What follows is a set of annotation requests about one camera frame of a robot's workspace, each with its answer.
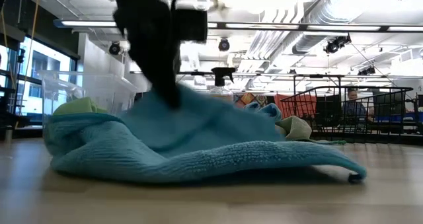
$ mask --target blue microfiber towel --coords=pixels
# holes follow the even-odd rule
[[[284,141],[274,120],[180,87],[174,112],[148,93],[121,118],[82,113],[52,116],[44,134],[60,172],[140,183],[201,180],[240,170],[336,165],[365,168],[325,145]]]
[[[260,105],[258,102],[250,102],[244,106],[244,109],[251,112],[258,112],[260,110]]]
[[[267,104],[266,106],[261,108],[258,102],[251,102],[245,105],[244,109],[250,112],[258,112],[260,114],[268,116],[275,122],[280,121],[282,119],[282,113],[280,112],[278,106],[276,106],[276,104],[274,103]]]

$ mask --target window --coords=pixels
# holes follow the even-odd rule
[[[42,88],[41,85],[19,80],[18,84],[18,104],[22,103],[22,108],[16,107],[16,114],[23,116],[40,117],[42,116]]]
[[[7,88],[8,83],[9,83],[9,78],[4,75],[0,75],[0,87]]]
[[[17,53],[14,50],[0,46],[0,69],[7,71],[11,65],[16,63]]]
[[[50,71],[69,71],[74,61],[62,53],[59,53],[48,46],[45,46],[37,41],[32,41],[31,52],[31,39],[25,38],[24,42],[20,44],[20,48],[25,50],[25,58],[19,68],[20,75],[26,75],[35,79],[40,79],[38,72],[41,70]]]
[[[41,86],[29,85],[29,96],[34,98],[41,98]]]

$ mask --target clear plastic bin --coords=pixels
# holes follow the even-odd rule
[[[117,115],[134,104],[137,88],[112,74],[39,71],[43,89],[43,122],[62,104],[90,97],[109,114]]]

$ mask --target cable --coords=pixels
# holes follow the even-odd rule
[[[34,36],[35,36],[35,26],[37,24],[37,16],[38,16],[38,6],[39,6],[39,4],[40,4],[40,0],[36,0],[36,2],[35,2],[35,13],[34,13],[34,22],[32,23],[31,42],[29,44],[29,56],[28,56],[28,58],[31,58],[32,43],[34,41]],[[24,79],[24,89],[22,90],[22,98],[23,98],[23,95],[25,94],[25,85],[26,85],[26,80],[28,79],[28,75],[27,74],[28,74],[28,68],[29,68],[29,61],[30,61],[30,59],[28,59],[28,62],[26,63],[25,79]],[[22,116],[22,101],[20,102],[20,106],[19,106],[19,116]]]
[[[4,36],[4,40],[5,40],[5,46],[6,46],[6,48],[9,48],[8,44],[7,44],[6,20],[5,20],[5,14],[4,14],[5,5],[6,5],[6,0],[4,0],[3,5],[1,7],[1,22],[3,24],[3,36]],[[15,78],[13,77],[12,68],[9,68],[9,73],[10,73],[11,81],[12,81],[12,89],[16,90]]]

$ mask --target floor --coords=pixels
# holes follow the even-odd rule
[[[0,223],[423,223],[423,147],[339,149],[368,168],[363,184],[320,167],[273,170],[279,179],[258,184],[240,174],[239,182],[134,186],[58,175],[42,140],[0,144]]]

